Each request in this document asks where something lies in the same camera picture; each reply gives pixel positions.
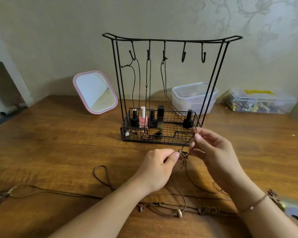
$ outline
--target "black metal jewelry rack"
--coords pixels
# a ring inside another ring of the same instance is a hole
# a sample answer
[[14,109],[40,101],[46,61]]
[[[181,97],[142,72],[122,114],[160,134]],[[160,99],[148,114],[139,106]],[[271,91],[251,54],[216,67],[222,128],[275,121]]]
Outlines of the black metal jewelry rack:
[[[125,37],[119,37],[110,33],[104,33],[103,34],[104,37],[108,38],[111,40],[111,44],[112,44],[112,51],[113,51],[113,55],[114,55],[114,63],[115,63],[115,70],[116,70],[116,77],[117,77],[117,84],[118,84],[118,92],[119,92],[119,99],[121,100],[120,102],[120,108],[121,108],[121,114],[122,114],[122,119],[123,119],[123,124],[120,128],[120,132],[121,132],[121,137],[123,141],[131,141],[131,142],[143,142],[143,143],[159,143],[159,144],[169,144],[169,145],[183,145],[183,146],[188,146],[189,145],[189,140],[192,138],[192,133],[190,132],[189,129],[183,128],[182,124],[183,124],[183,120],[185,119],[185,117],[188,114],[187,110],[176,110],[176,111],[164,111],[164,118],[163,118],[163,127],[162,128],[151,128],[151,127],[147,127],[147,128],[135,128],[135,127],[131,127],[131,116],[133,113],[133,110],[135,110],[137,112],[137,115],[140,115],[140,109],[135,108],[135,106],[133,108],[128,108],[126,107],[126,100],[125,100],[125,94],[124,94],[124,84],[123,84],[123,77],[122,77],[122,71],[121,69],[124,67],[131,67],[134,71],[135,74],[135,70],[132,67],[132,62],[133,61],[137,61],[138,63],[138,68],[139,68],[139,95],[140,95],[140,67],[139,67],[139,62],[136,58],[136,53],[135,53],[135,49],[133,46],[133,43],[136,41],[147,41],[149,43],[149,49],[147,50],[147,71],[146,71],[146,107],[147,107],[147,89],[148,89],[148,66],[150,65],[150,76],[149,76],[149,109],[146,109],[146,116],[149,117],[149,110],[150,110],[150,94],[151,94],[151,59],[150,59],[150,51],[151,51],[151,42],[152,41],[158,41],[158,42],[164,42],[164,50],[163,50],[163,58],[162,58],[162,62],[161,62],[161,76],[162,76],[162,81],[163,81],[163,86],[164,86],[164,93],[165,93],[165,97],[166,97],[166,101],[169,101],[169,97],[167,95],[166,89],[167,87],[165,87],[165,83],[167,86],[167,78],[166,78],[166,43],[167,42],[180,42],[183,43],[183,52],[182,52],[182,58],[181,61],[184,62],[185,60],[185,56],[186,56],[186,51],[185,51],[185,47],[186,47],[186,43],[198,43],[201,44],[201,61],[202,63],[205,62],[206,59],[206,53],[203,52],[203,44],[207,43],[207,44],[214,44],[214,43],[218,43],[221,44],[220,45],[220,49],[215,61],[215,65],[213,68],[213,72],[207,87],[207,91],[206,91],[206,95],[205,98],[203,100],[203,104],[202,104],[202,108],[200,111],[200,114],[196,114],[195,112],[192,113],[192,117],[191,117],[191,121],[192,121],[192,127],[202,127],[203,123],[204,123],[204,119],[207,113],[207,110],[209,108],[210,102],[211,102],[211,98],[212,98],[212,94],[214,92],[215,89],[215,85],[223,64],[223,60],[227,51],[227,47],[228,45],[232,42],[232,41],[236,41],[239,39],[242,39],[242,36],[231,36],[228,38],[223,38],[223,39],[215,39],[215,40],[166,40],[166,39],[139,39],[139,38],[125,38]],[[131,56],[131,63],[128,65],[124,65],[121,66],[120,64],[120,57],[119,57],[119,42],[121,41],[127,41],[127,42],[131,42],[131,46],[132,46],[132,52],[131,50],[129,50],[130,56]],[[163,73],[162,73],[162,65],[164,65],[165,68],[165,83],[163,80]],[[213,77],[215,75],[215,80],[213,83],[213,87],[212,90],[210,92],[209,95],[209,99],[207,100],[208,97],[208,93],[211,87],[211,83],[213,81]],[[200,122],[200,118],[202,115],[202,111],[203,108],[206,105],[206,109],[205,109],[205,113],[203,114],[203,119]]]

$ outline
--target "person's left arm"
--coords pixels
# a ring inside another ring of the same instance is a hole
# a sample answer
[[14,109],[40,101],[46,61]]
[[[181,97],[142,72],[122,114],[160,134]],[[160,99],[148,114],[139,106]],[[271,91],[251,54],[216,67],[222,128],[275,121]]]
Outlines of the person's left arm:
[[167,183],[178,158],[179,153],[173,149],[149,151],[130,180],[53,233],[50,238],[116,237],[138,202]]

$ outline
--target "wooden table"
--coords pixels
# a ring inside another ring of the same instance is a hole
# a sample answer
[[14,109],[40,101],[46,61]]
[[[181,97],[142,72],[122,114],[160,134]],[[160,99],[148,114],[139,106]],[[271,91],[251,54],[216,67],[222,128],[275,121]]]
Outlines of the wooden table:
[[[154,101],[153,105],[168,105]],[[174,148],[159,144],[122,142],[120,105],[102,115],[89,114],[78,97],[49,96],[12,120],[0,125],[0,190],[34,184],[43,188],[106,196],[109,188],[92,176],[96,165],[108,167],[113,186],[119,187],[141,164],[147,151]],[[232,112],[215,105],[205,120],[206,128],[228,138],[242,167],[263,190],[298,200],[298,122],[287,115]],[[203,162],[188,160],[190,176],[199,185],[214,190]],[[177,164],[170,182],[182,193],[204,194],[188,180]],[[23,190],[19,195],[28,194]],[[164,195],[163,188],[146,200],[182,203]],[[190,198],[196,207],[219,206],[234,210],[230,201]],[[0,237],[46,237],[96,200],[38,194],[8,199],[0,205]],[[197,216],[185,213],[181,219],[161,217],[148,209],[134,210],[119,237],[247,237],[249,233],[236,217]]]

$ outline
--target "hand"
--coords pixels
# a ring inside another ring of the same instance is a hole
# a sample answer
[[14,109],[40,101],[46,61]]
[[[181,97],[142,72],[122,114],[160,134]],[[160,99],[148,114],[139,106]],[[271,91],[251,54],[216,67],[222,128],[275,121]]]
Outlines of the hand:
[[214,181],[227,193],[247,180],[230,141],[205,128],[194,128],[194,142],[189,154],[204,161]]
[[169,148],[155,149],[147,153],[143,163],[132,177],[140,181],[145,188],[145,196],[164,187],[179,156],[179,152]]

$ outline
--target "black metal hook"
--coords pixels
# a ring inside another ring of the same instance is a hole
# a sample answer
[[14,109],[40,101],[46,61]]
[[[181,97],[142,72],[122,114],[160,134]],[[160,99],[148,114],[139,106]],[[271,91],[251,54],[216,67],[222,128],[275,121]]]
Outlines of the black metal hook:
[[184,42],[181,62],[184,62],[184,59],[185,59],[186,54],[187,54],[187,52],[184,51],[186,49],[186,44],[187,44],[187,42]]
[[150,60],[150,43],[151,41],[149,40],[149,49],[147,50],[147,60]]
[[164,41],[164,47],[163,47],[163,63],[168,59],[167,57],[166,57],[166,41]]
[[131,54],[131,50],[129,50],[129,53],[130,53],[130,56],[131,56],[131,58],[132,58],[132,60],[136,60],[136,53],[135,53],[135,49],[134,49],[134,47],[133,47],[133,41],[131,41],[131,45],[132,45],[132,50],[133,50],[133,55],[134,55],[134,57],[132,56],[132,54]]
[[202,46],[201,46],[201,60],[202,60],[202,63],[205,63],[205,55],[207,54],[206,52],[203,52],[203,43],[201,43]]

